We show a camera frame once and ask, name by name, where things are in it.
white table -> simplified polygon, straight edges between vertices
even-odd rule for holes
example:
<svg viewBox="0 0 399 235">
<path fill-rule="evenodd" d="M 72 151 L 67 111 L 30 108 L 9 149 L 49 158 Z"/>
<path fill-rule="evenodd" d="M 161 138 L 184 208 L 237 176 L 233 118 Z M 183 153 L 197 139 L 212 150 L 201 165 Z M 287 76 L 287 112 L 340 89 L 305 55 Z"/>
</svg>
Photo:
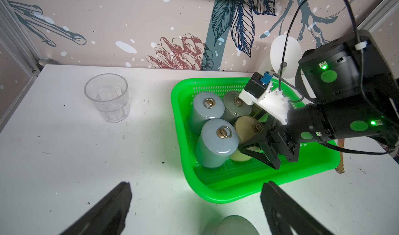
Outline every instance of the white table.
<svg viewBox="0 0 399 235">
<path fill-rule="evenodd" d="M 120 123 L 106 123 L 83 93 L 101 73 L 129 83 L 131 110 Z M 59 234 L 121 181 L 133 192 L 123 234 L 201 234 L 233 214 L 270 234 L 259 194 L 216 205 L 191 190 L 170 103 L 185 78 L 250 76 L 47 65 L 0 134 L 0 234 Z M 369 138 L 346 139 L 345 147 L 382 151 Z M 335 234 L 397 234 L 399 165 L 389 155 L 344 155 L 344 162 L 344 174 L 281 187 Z"/>
</svg>

plastic basket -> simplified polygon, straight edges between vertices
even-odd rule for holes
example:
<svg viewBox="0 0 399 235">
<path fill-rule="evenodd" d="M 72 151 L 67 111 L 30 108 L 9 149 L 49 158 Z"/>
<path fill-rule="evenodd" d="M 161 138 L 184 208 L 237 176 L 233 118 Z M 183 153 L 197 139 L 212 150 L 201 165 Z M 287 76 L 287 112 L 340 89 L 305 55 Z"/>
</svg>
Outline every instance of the plastic basket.
<svg viewBox="0 0 399 235">
<path fill-rule="evenodd" d="M 172 90 L 171 100 L 180 146 L 183 172 L 187 183 L 201 198 L 213 203 L 229 203 L 260 192 L 262 185 L 270 180 L 276 184 L 291 182 L 316 173 L 336 168 L 340 154 L 318 143 L 301 144 L 299 161 L 289 163 L 279 156 L 279 170 L 272 169 L 252 158 L 247 162 L 234 162 L 228 159 L 221 167 L 202 167 L 195 157 L 198 136 L 188 128 L 188 118 L 194 96 L 201 91 L 211 91 L 220 97 L 230 91 L 241 91 L 250 78 L 195 78 L 178 83 Z M 298 96 L 290 87 L 282 83 L 284 94 L 292 100 Z M 302 102 L 294 108 L 303 107 Z"/>
</svg>

blue-gray jar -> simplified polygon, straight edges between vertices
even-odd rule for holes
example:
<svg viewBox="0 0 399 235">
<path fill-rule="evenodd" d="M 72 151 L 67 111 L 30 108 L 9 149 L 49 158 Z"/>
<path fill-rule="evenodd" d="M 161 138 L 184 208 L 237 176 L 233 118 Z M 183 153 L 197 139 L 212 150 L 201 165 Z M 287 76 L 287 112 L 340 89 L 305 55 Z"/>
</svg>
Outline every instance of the blue-gray jar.
<svg viewBox="0 0 399 235">
<path fill-rule="evenodd" d="M 200 92 L 193 99 L 188 127 L 194 134 L 200 135 L 202 126 L 210 119 L 221 118 L 224 111 L 223 101 L 217 94 Z"/>
<path fill-rule="evenodd" d="M 206 168 L 223 165 L 238 147 L 238 135 L 234 127 L 222 119 L 207 121 L 202 127 L 196 147 L 198 162 Z"/>
</svg>

metal ring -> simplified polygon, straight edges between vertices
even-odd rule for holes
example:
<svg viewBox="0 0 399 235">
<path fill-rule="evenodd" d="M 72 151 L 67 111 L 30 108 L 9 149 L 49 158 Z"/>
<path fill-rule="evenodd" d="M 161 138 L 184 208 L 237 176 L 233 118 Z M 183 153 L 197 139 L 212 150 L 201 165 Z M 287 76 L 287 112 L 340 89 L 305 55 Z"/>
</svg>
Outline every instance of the metal ring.
<svg viewBox="0 0 399 235">
<path fill-rule="evenodd" d="M 205 106 L 205 108 L 212 108 L 213 106 L 215 106 L 216 101 L 213 98 L 207 98 L 205 99 L 205 101 L 203 102 L 203 105 Z"/>
<path fill-rule="evenodd" d="M 235 97 L 235 98 L 234 98 L 234 103 L 235 103 L 235 105 L 237 105 L 238 107 L 241 107 L 241 106 L 243 105 L 243 101 L 242 101 L 242 99 L 239 98 L 239 97 Z"/>
<path fill-rule="evenodd" d="M 225 128 L 227 128 L 230 131 L 230 135 L 227 135 L 227 131 L 225 130 Z M 222 128 L 217 129 L 216 134 L 219 138 L 231 138 L 233 136 L 232 130 L 227 127 L 227 126 L 223 126 Z"/>
<path fill-rule="evenodd" d="M 259 132 L 263 132 L 265 129 L 263 128 L 263 125 L 260 122 L 257 122 L 255 124 L 255 128 L 259 131 Z"/>
</svg>

clear plastic cup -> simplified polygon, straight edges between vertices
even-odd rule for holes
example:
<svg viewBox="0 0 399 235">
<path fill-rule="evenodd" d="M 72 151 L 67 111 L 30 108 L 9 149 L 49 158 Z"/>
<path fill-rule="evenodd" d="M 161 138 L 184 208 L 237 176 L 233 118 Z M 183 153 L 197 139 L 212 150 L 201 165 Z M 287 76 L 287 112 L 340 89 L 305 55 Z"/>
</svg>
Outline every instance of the clear plastic cup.
<svg viewBox="0 0 399 235">
<path fill-rule="evenodd" d="M 119 123 L 129 115 L 129 92 L 125 78 L 106 73 L 93 77 L 85 85 L 89 98 L 105 120 Z"/>
</svg>

